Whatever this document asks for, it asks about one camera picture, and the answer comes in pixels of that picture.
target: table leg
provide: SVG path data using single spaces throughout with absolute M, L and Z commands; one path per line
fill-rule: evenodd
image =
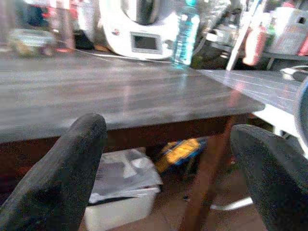
M 202 154 L 198 173 L 194 180 L 191 200 L 188 203 L 180 226 L 180 231 L 198 231 L 201 222 L 206 219 L 215 197 L 216 177 L 226 165 L 229 155 L 229 137 L 236 117 L 232 116 L 222 134 L 208 139 L 206 151 Z

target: appliance display screen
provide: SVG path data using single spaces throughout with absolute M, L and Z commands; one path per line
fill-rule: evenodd
M 136 35 L 134 35 L 133 38 L 134 38 L 135 48 L 157 50 L 156 38 L 136 36 Z

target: white container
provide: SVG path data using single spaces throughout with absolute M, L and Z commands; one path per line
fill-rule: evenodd
M 147 217 L 156 194 L 89 206 L 84 215 L 88 231 L 104 231 Z
M 274 12 L 275 38 L 266 52 L 297 55 L 308 33 L 308 12 L 278 7 Z

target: grey surface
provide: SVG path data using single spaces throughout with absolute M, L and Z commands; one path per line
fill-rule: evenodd
M 107 129 L 262 110 L 264 105 L 194 70 L 75 53 L 0 57 L 0 142 L 60 136 L 99 113 Z
M 255 100 L 293 114 L 296 91 L 301 83 L 282 79 L 279 72 L 228 72 L 225 70 L 200 70 L 200 72 L 233 89 L 237 89 Z

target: chair leg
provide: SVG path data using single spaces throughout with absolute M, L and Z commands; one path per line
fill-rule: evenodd
M 253 201 L 251 197 L 247 197 L 242 200 L 235 201 L 228 205 L 211 205 L 211 209 L 221 210 L 221 211 L 230 211 L 230 210 L 236 210 L 239 208 L 243 208 L 243 207 L 246 207 L 252 204 L 253 204 Z

